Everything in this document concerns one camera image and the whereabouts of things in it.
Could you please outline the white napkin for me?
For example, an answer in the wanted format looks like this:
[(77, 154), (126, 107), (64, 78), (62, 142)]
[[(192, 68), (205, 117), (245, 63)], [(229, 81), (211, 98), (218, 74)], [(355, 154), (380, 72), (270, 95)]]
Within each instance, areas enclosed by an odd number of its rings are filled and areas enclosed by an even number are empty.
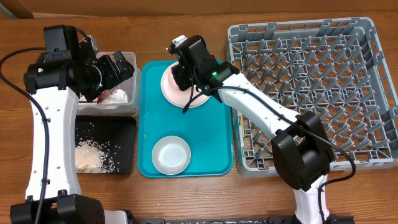
[(118, 104), (127, 103), (128, 97), (124, 90), (117, 89), (107, 95), (106, 99), (101, 102), (102, 104)]

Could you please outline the grey bowl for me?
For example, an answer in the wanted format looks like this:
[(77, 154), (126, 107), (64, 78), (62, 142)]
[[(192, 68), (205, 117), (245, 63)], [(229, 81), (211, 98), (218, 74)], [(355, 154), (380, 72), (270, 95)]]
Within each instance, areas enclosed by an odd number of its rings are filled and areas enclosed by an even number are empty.
[(152, 149), (152, 163), (164, 175), (177, 175), (189, 165), (191, 150), (187, 142), (178, 136), (166, 136)]

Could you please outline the pile of rice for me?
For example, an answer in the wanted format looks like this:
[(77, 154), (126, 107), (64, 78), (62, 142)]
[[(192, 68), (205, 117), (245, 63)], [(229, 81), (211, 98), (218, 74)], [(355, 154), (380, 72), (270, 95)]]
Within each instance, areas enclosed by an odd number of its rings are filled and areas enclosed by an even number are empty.
[(110, 152), (110, 142), (94, 140), (95, 125), (92, 122), (80, 123), (75, 141), (75, 166), (78, 173), (110, 174), (120, 171), (119, 162), (114, 162), (116, 153)]

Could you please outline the red snack wrapper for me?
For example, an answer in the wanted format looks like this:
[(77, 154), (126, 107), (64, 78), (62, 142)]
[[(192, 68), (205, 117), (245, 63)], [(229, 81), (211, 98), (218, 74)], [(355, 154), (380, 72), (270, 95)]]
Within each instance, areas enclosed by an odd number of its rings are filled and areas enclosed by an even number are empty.
[(98, 95), (96, 103), (100, 104), (101, 102), (103, 102), (106, 99), (107, 95), (108, 95), (108, 90), (102, 91), (101, 94)]

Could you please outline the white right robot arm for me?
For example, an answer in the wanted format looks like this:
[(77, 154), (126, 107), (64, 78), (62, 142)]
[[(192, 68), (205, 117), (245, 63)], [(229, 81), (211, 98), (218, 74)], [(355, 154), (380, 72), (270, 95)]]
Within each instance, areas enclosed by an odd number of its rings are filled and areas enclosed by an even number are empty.
[(180, 90), (191, 89), (186, 105), (200, 96), (212, 96), (234, 108), (271, 141), (272, 161), (278, 175), (294, 190), (297, 223), (326, 223), (324, 188), (333, 150), (321, 119), (311, 111), (299, 114), (257, 89), (229, 62), (218, 63), (202, 36), (175, 38), (168, 47), (177, 56), (172, 75)]

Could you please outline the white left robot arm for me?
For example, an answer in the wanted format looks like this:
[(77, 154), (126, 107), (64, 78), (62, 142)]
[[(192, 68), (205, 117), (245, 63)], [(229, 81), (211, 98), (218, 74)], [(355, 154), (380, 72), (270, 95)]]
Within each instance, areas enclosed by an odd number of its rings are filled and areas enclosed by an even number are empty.
[(75, 165), (79, 99), (93, 101), (134, 74), (122, 55), (98, 55), (93, 38), (73, 26), (44, 28), (44, 46), (24, 74), (21, 94), (34, 117), (32, 169), (12, 223), (134, 223), (129, 210), (106, 210), (82, 195)]

